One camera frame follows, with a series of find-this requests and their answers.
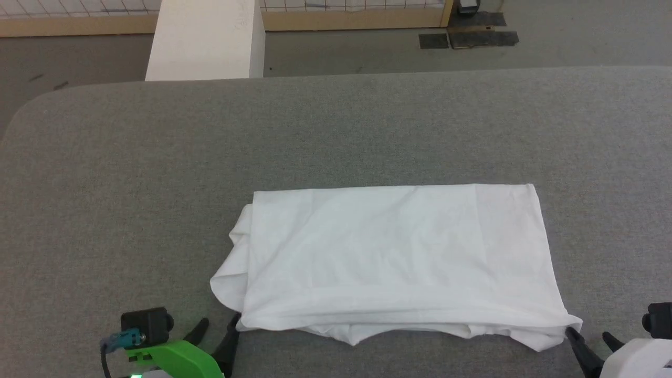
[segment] green plastic part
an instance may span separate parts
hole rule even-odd
[[[139,365],[155,365],[173,378],[222,378],[217,362],[208,353],[184,340],[127,350]]]

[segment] black cable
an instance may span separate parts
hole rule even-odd
[[[100,363],[103,365],[103,374],[105,374],[105,378],[112,378],[110,370],[108,369],[108,359],[105,354],[107,348],[108,346],[106,344],[100,346]]]

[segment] folded white cloth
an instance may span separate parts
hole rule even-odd
[[[255,192],[210,285],[240,330],[355,345],[389,330],[500,334],[544,350],[562,304],[532,185]]]

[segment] white grid panel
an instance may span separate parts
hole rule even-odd
[[[160,7],[161,0],[0,0],[0,20],[156,14]]]
[[[261,11],[363,11],[365,9],[443,8],[445,0],[259,0]]]

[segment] floor stain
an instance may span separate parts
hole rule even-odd
[[[57,91],[59,89],[63,89],[68,84],[69,84],[68,81],[63,81],[61,84],[54,85],[54,91]]]
[[[37,79],[39,79],[39,78],[41,78],[41,77],[43,77],[43,76],[44,76],[43,73],[41,73],[41,74],[39,74],[39,75],[35,75],[35,76],[31,77],[30,79],[28,79],[28,83],[31,82],[31,81],[35,81],[35,80],[37,80]]]

